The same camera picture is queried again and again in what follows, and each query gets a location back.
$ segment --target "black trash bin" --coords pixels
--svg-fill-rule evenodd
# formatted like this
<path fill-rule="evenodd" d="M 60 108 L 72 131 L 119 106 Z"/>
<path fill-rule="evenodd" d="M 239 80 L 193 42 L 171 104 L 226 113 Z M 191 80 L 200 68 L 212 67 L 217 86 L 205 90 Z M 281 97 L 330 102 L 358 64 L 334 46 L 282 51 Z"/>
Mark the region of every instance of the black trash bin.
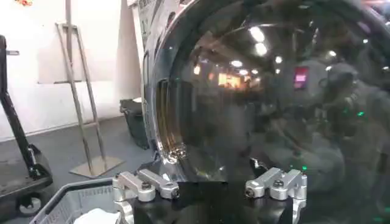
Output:
<path fill-rule="evenodd" d="M 124 114 L 130 135 L 135 143 L 145 150 L 148 149 L 149 144 L 145 132 L 141 103 L 133 100 L 121 100 L 121 112 Z"/>

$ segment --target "metal easel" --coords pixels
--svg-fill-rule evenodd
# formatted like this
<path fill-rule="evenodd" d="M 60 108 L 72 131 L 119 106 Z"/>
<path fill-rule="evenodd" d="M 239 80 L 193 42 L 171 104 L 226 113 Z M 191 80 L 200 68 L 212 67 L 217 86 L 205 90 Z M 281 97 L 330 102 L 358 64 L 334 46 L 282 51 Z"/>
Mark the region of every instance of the metal easel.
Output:
<path fill-rule="evenodd" d="M 118 166 L 119 164 L 123 163 L 123 161 L 118 159 L 118 158 L 107 157 L 105 155 L 104 143 L 103 143 L 103 138 L 102 138 L 101 131 L 100 131 L 98 113 L 96 112 L 96 104 L 95 104 L 94 97 L 93 97 L 91 78 L 90 78 L 90 73 L 88 70 L 87 58 L 85 56 L 82 36 L 81 36 L 80 29 L 77 26 L 71 24 L 71 7 L 70 6 L 71 6 L 71 0 L 66 0 L 66 24 L 57 24 L 56 23 L 55 25 L 57 27 L 57 32 L 58 32 L 58 35 L 60 38 L 62 54 L 63 54 L 63 58 L 65 61 L 65 67 L 66 67 L 66 76 L 67 76 L 68 82 L 71 86 L 74 105 L 75 105 L 76 113 L 77 113 L 77 120 L 79 123 L 80 134 L 81 134 L 82 141 L 83 141 L 85 155 L 87 157 L 87 162 L 85 164 L 80 165 L 78 167 L 75 167 L 74 169 L 70 170 L 70 172 L 74 173 L 74 174 L 82 175 L 85 177 L 89 177 L 89 178 L 95 178 L 95 177 L 102 175 L 103 173 L 106 173 L 110 169 Z M 64 37 L 65 35 L 63 34 L 64 31 L 66 32 L 66 45 L 65 45 L 65 37 Z M 73 71 L 73 63 L 72 63 L 72 36 L 73 36 L 73 33 L 75 33 L 76 37 L 77 37 L 77 43 L 79 45 L 79 51 L 80 51 L 80 55 L 81 55 L 82 66 L 83 66 L 83 71 L 84 71 L 84 76 L 85 76 L 85 83 L 87 84 L 88 95 L 89 95 L 90 103 L 91 103 L 93 122 L 89 122 L 89 123 L 85 123 L 83 121 L 79 96 L 77 94 L 77 88 L 76 88 L 76 84 L 75 84 L 75 80 L 74 80 L 74 71 Z M 99 157 L 95 157 L 95 158 L 91 157 L 91 151 L 90 151 L 90 148 L 88 145 L 87 138 L 85 136 L 85 129 L 87 127 L 94 127 L 96 129 L 97 140 L 99 143 L 99 149 L 100 149 L 100 154 L 101 154 L 101 156 L 99 156 Z"/>

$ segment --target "black cart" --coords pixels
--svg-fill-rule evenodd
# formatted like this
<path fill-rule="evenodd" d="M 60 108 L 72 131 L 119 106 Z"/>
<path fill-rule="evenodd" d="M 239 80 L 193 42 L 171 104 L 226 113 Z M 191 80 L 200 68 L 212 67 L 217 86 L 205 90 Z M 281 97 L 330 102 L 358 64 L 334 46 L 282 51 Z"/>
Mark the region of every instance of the black cart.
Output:
<path fill-rule="evenodd" d="M 42 206 L 38 192 L 52 183 L 52 176 L 44 156 L 27 141 L 7 91 L 7 44 L 2 35 L 0 35 L 0 101 L 22 155 L 12 159 L 0 159 L 0 205 L 16 200 L 17 210 L 21 215 L 35 215 Z"/>

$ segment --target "plastic crate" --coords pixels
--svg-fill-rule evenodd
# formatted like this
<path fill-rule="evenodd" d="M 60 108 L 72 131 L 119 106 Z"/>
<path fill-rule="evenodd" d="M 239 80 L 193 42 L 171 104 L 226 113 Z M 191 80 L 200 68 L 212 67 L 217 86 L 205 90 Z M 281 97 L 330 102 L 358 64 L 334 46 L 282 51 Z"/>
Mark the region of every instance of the plastic crate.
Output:
<path fill-rule="evenodd" d="M 96 208 L 117 212 L 111 178 L 63 186 L 30 224 L 73 224 L 82 214 Z"/>

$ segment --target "black stand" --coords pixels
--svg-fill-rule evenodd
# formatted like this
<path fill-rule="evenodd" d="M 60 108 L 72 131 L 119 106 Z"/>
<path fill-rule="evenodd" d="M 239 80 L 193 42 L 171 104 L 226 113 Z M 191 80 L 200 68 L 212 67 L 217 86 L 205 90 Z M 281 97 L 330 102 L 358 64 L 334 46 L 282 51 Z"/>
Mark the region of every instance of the black stand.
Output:
<path fill-rule="evenodd" d="M 30 145 L 7 91 L 7 44 L 0 35 L 0 101 L 7 115 L 23 160 L 0 163 L 0 203 L 39 191 L 52 183 L 52 177 L 41 152 Z"/>

